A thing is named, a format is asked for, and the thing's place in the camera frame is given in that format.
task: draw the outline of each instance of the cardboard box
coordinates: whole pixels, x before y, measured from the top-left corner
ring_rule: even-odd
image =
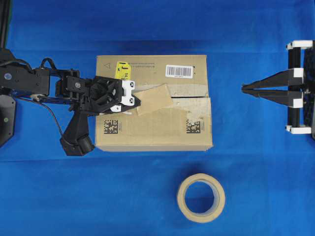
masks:
[[[96,117],[95,145],[104,151],[207,150],[212,147],[206,56],[98,56],[96,74],[114,77],[132,65],[141,106]],[[192,78],[167,77],[167,65],[192,66]]]

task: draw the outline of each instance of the white label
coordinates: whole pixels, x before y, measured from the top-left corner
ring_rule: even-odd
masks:
[[[166,65],[165,76],[173,78],[187,78],[192,79],[192,66],[184,65]]]

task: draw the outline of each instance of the screw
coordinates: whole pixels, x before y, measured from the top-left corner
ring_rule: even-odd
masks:
[[[10,73],[5,73],[5,74],[4,74],[4,78],[5,78],[6,80],[10,80],[10,79],[12,79],[12,75],[11,75]]]

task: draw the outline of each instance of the packing tape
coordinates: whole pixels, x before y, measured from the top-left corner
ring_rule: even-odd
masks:
[[[214,195],[213,205],[204,213],[195,213],[189,210],[185,202],[186,191],[195,182],[203,182],[209,185]],[[178,189],[177,203],[184,216],[191,221],[207,223],[216,219],[223,211],[225,204],[225,193],[221,184],[213,177],[206,174],[195,174],[186,178]]]

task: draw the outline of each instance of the barcode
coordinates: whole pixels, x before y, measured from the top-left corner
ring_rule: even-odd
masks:
[[[166,65],[166,77],[178,77],[192,79],[192,66]]]
[[[200,134],[200,121],[190,123],[186,120],[186,133],[187,134]]]
[[[118,134],[117,119],[106,119],[104,121],[104,134]]]

